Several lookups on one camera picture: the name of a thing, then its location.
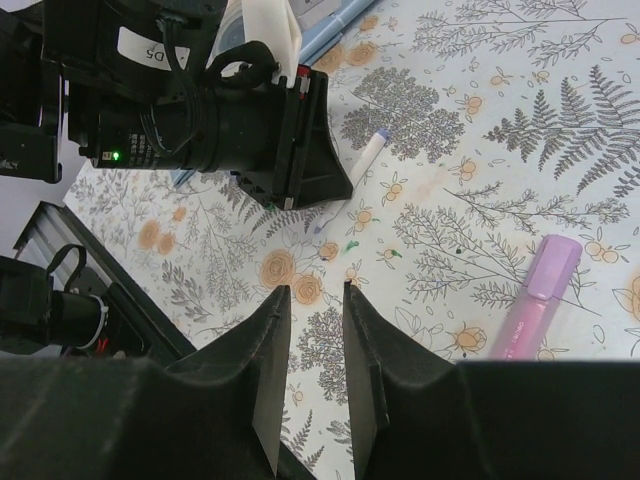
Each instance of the floral pattern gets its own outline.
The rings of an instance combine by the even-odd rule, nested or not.
[[[376,3],[316,68],[347,170],[391,139],[318,235],[322,208],[265,210],[222,172],[175,189],[87,165],[66,203],[197,348],[290,285],[283,441],[352,479],[345,280],[441,357],[486,358],[540,240],[566,235],[583,254],[537,358],[640,358],[640,8],[614,3]]]

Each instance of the white tape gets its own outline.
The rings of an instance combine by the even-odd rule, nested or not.
[[[182,68],[187,66],[190,52],[186,47],[176,47],[178,63]],[[118,53],[145,67],[171,71],[162,43],[138,35],[125,27],[120,27],[118,32]]]

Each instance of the pink highlighter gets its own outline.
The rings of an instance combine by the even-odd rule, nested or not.
[[[581,253],[582,246],[575,240],[561,235],[544,237],[489,358],[535,358]]]

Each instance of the pink cap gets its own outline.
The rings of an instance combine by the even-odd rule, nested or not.
[[[561,235],[547,235],[540,243],[524,281],[527,293],[540,300],[561,299],[580,261],[582,245]]]

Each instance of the tablecloth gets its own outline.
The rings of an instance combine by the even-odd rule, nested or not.
[[[86,165],[66,203],[198,348],[290,284],[283,440],[349,479],[346,279],[425,348],[480,359],[563,234],[584,251],[538,359],[640,356],[639,29],[622,0],[376,4],[316,68],[347,169],[391,141],[319,235],[319,209],[266,211],[220,172],[176,190]]]

